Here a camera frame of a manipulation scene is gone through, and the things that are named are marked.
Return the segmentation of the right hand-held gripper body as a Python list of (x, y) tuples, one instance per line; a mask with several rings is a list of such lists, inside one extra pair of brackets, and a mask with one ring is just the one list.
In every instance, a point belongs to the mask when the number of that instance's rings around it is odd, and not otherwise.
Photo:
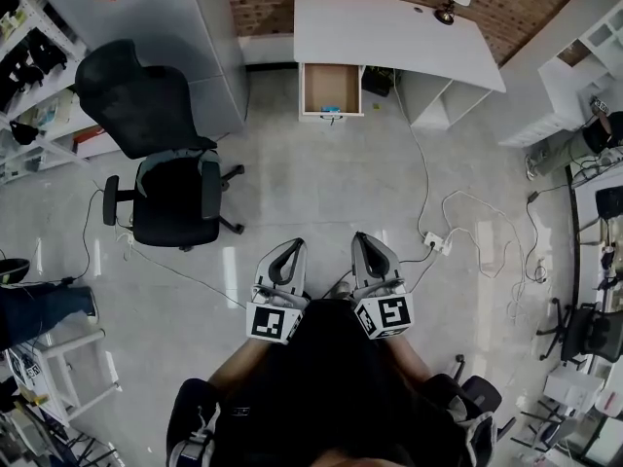
[(403, 278), (356, 289), (354, 315), (369, 340), (403, 334), (413, 326), (413, 297)]

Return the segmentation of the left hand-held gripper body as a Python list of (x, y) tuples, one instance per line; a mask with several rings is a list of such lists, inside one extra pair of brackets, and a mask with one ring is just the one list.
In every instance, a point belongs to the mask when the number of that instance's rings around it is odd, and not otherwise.
[(277, 285), (260, 277), (246, 304), (246, 335), (249, 338), (289, 344), (311, 302), (306, 279)]

